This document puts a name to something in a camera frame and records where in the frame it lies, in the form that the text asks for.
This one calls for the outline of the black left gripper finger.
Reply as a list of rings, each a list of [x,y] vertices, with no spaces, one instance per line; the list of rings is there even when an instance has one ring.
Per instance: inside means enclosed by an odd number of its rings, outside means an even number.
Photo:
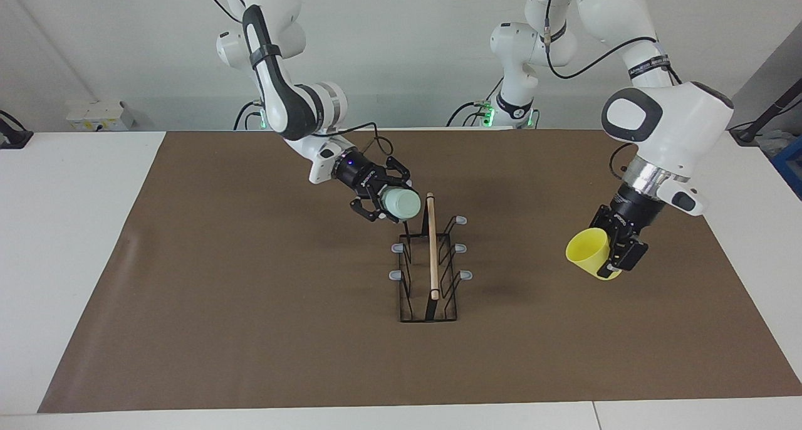
[[[631,271],[648,251],[648,244],[638,238],[628,238],[624,242],[609,244],[609,256],[599,267],[599,274],[614,274]]]

